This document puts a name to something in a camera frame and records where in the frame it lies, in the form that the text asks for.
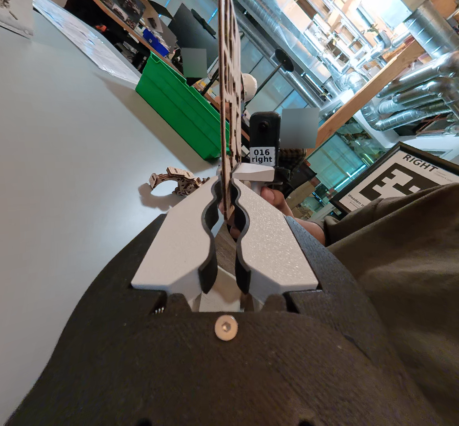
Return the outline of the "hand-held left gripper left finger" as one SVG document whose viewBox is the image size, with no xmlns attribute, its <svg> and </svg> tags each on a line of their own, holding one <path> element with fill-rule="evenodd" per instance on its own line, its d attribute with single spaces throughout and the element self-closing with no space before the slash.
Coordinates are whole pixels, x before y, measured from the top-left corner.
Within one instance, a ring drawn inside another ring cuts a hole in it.
<svg viewBox="0 0 459 426">
<path fill-rule="evenodd" d="M 212 229 L 218 223 L 220 177 L 171 208 L 131 285 L 167 293 L 208 293 L 218 267 Z"/>
</svg>

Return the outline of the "person's brown sweater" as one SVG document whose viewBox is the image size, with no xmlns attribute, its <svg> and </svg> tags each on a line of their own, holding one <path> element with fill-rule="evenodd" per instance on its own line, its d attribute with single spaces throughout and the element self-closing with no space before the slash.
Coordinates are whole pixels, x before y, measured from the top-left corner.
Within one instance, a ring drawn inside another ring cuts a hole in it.
<svg viewBox="0 0 459 426">
<path fill-rule="evenodd" d="M 376 199 L 340 221 L 325 217 L 323 230 L 407 372 L 444 423 L 458 425 L 458 183 Z"/>
</svg>

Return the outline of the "black monitor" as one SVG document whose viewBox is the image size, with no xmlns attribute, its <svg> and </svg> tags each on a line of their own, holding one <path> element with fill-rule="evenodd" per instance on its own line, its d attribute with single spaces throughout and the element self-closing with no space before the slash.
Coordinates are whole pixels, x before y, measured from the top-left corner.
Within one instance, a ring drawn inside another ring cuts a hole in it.
<svg viewBox="0 0 459 426">
<path fill-rule="evenodd" d="M 178 46 L 206 51 L 207 69 L 219 55 L 216 31 L 194 10 L 181 4 L 169 22 L 168 28 L 176 37 Z"/>
</svg>

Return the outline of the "printed paper sheet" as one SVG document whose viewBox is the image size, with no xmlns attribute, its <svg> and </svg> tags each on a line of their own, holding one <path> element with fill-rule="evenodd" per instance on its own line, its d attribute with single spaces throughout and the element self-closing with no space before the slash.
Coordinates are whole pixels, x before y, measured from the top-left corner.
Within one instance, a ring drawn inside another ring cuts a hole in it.
<svg viewBox="0 0 459 426">
<path fill-rule="evenodd" d="M 51 0 L 33 0 L 33 6 L 102 71 L 132 85 L 138 84 L 141 77 L 138 71 L 94 29 Z"/>
</svg>

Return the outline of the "person's right hand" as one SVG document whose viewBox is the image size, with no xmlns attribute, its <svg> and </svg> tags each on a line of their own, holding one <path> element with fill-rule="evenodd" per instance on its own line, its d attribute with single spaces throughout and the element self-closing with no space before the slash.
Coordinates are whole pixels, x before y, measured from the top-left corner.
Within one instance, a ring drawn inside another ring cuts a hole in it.
<svg viewBox="0 0 459 426">
<path fill-rule="evenodd" d="M 260 196 L 280 211 L 284 216 L 294 217 L 293 212 L 287 205 L 283 193 L 280 191 L 263 186 L 261 188 Z"/>
</svg>

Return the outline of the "black framed marker sign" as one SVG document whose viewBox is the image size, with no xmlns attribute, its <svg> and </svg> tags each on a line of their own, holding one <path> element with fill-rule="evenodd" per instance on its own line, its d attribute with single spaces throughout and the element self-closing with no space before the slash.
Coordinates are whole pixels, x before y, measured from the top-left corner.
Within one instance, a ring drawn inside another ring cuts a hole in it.
<svg viewBox="0 0 459 426">
<path fill-rule="evenodd" d="M 399 142 L 358 177 L 337 186 L 330 202 L 348 214 L 379 198 L 409 196 L 458 181 L 457 164 Z"/>
</svg>

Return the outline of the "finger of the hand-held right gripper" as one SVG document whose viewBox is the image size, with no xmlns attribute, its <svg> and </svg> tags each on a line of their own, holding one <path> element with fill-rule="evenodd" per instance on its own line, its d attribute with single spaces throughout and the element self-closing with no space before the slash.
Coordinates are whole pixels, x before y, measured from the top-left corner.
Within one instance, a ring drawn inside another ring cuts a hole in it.
<svg viewBox="0 0 459 426">
<path fill-rule="evenodd" d="M 271 166 L 239 163 L 233 169 L 233 179 L 238 179 L 241 182 L 249 182 L 250 188 L 256 194 L 261 194 L 261 189 L 265 183 L 274 181 L 275 168 Z"/>
</svg>

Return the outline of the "wooden ceiling beam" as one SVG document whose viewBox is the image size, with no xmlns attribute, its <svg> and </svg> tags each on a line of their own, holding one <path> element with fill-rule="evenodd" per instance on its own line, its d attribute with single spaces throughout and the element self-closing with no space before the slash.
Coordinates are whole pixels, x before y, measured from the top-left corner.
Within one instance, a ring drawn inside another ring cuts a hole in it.
<svg viewBox="0 0 459 426">
<path fill-rule="evenodd" d="M 365 84 L 363 88 L 359 89 L 347 103 L 318 128 L 314 149 L 321 146 L 333 136 L 355 113 L 370 102 L 387 84 L 392 82 L 425 52 L 425 49 L 414 40 L 398 55 L 394 56 L 375 77 Z"/>
</svg>

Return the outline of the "small blue bin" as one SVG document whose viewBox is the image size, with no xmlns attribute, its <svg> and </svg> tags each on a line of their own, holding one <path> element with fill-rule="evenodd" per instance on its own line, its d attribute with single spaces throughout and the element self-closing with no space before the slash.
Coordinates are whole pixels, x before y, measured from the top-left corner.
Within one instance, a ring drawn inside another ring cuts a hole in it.
<svg viewBox="0 0 459 426">
<path fill-rule="evenodd" d="M 149 28 L 143 29 L 143 38 L 151 45 L 151 47 L 161 56 L 169 55 L 169 47 L 158 33 L 153 33 Z"/>
</svg>

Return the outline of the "laser-cut wooden puzzle sheet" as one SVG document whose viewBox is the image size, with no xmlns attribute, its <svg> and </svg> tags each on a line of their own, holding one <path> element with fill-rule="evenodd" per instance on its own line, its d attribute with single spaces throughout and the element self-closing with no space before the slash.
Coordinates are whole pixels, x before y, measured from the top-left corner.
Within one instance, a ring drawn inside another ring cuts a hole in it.
<svg viewBox="0 0 459 426">
<path fill-rule="evenodd" d="M 234 210 L 231 172 L 242 158 L 240 35 L 233 0 L 218 0 L 218 18 L 221 188 L 223 215 L 228 220 Z"/>
</svg>

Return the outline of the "person's right forearm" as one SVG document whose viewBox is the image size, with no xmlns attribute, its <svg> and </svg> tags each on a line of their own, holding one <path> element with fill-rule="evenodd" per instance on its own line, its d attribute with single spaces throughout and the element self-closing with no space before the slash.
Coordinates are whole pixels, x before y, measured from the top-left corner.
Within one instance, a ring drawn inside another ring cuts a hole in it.
<svg viewBox="0 0 459 426">
<path fill-rule="evenodd" d="M 326 236 L 324 229 L 315 222 L 309 220 L 302 220 L 300 218 L 294 218 L 295 221 L 301 225 L 309 234 L 311 234 L 319 243 L 326 245 Z"/>
</svg>

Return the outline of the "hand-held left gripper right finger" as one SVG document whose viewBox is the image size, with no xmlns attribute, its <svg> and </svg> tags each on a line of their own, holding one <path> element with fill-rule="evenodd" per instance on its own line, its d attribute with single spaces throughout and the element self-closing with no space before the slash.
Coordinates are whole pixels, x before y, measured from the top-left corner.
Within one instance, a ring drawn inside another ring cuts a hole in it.
<svg viewBox="0 0 459 426">
<path fill-rule="evenodd" d="M 285 216 L 235 178 L 231 201 L 240 231 L 235 262 L 240 290 L 260 303 L 271 295 L 316 290 L 318 279 Z"/>
</svg>

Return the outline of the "bundle of silver ducts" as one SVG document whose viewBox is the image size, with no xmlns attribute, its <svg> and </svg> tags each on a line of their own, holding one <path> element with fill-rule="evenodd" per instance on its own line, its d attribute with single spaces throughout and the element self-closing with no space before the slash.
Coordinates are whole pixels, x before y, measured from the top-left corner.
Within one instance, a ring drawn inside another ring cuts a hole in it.
<svg viewBox="0 0 459 426">
<path fill-rule="evenodd" d="M 405 21 L 414 39 L 431 61 L 387 84 L 360 110 L 375 131 L 389 131 L 441 114 L 459 118 L 459 38 L 455 30 L 425 0 Z"/>
</svg>

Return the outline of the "green storage bin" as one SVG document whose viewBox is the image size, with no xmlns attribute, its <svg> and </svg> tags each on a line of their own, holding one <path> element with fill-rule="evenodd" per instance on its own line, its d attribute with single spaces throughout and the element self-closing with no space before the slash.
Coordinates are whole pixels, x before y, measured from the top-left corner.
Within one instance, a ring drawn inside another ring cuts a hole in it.
<svg viewBox="0 0 459 426">
<path fill-rule="evenodd" d="M 220 113 L 155 53 L 135 90 L 202 159 L 221 156 Z"/>
</svg>

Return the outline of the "assembled wooden model part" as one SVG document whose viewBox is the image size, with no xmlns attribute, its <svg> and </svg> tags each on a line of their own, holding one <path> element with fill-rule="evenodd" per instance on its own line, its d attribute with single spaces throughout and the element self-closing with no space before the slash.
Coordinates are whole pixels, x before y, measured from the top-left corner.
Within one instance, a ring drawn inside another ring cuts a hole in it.
<svg viewBox="0 0 459 426">
<path fill-rule="evenodd" d="M 169 166 L 167 167 L 166 173 L 152 173 L 148 182 L 150 187 L 155 189 L 163 182 L 174 181 L 177 186 L 175 187 L 173 193 L 181 197 L 186 197 L 203 186 L 209 180 L 210 177 L 201 179 L 199 177 L 195 177 L 190 171 Z"/>
</svg>

